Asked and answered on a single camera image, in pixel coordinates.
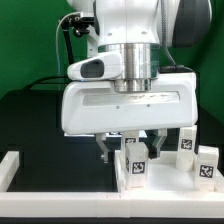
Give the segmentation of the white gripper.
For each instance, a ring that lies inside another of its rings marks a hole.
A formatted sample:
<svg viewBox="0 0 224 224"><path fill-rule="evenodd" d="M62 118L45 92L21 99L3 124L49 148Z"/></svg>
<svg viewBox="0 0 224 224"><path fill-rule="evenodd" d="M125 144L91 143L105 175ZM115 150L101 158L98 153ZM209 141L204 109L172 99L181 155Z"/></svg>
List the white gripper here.
<svg viewBox="0 0 224 224"><path fill-rule="evenodd" d="M61 123L68 135L96 134L101 158L109 161L108 132L154 130L149 158L160 157L167 130L198 119L196 75L162 74L147 92L119 93L111 81L72 82L63 94Z"/></svg>

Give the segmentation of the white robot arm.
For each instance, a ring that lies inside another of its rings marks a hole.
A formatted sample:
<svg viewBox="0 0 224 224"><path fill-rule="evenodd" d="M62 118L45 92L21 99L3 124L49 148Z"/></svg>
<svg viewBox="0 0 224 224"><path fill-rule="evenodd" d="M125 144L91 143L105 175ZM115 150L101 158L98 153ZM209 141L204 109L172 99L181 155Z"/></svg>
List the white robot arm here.
<svg viewBox="0 0 224 224"><path fill-rule="evenodd" d="M67 0L92 26L94 54L71 64L62 102L68 135L193 126L194 71L162 67L159 55L208 32L210 0Z"/></svg>

